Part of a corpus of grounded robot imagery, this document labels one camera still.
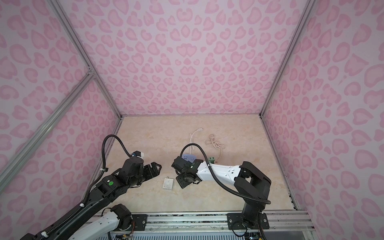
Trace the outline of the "white charger plug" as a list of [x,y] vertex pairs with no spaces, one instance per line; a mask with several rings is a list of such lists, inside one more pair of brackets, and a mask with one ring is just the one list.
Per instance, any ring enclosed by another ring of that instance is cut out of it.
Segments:
[[164,190],[172,190],[174,186],[174,179],[171,178],[165,178],[163,183],[163,189]]

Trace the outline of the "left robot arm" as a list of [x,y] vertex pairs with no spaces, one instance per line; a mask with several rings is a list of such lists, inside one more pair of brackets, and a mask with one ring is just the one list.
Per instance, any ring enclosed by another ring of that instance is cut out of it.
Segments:
[[144,165],[140,157],[127,159],[124,165],[112,174],[103,177],[88,192],[81,203],[67,212],[58,221],[37,234],[25,234],[23,240],[68,240],[98,211],[124,195],[128,189],[160,175],[162,166],[155,162]]

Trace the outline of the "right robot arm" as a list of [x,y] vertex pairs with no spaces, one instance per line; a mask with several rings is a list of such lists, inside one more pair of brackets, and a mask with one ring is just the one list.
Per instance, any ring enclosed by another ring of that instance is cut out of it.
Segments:
[[172,168],[178,175],[176,180],[182,189],[202,181],[214,181],[228,193],[245,201],[241,215],[231,220],[230,228],[270,228],[263,211],[271,204],[269,193],[272,181],[252,163],[244,161],[241,165],[224,166],[205,160],[189,161],[177,157]]

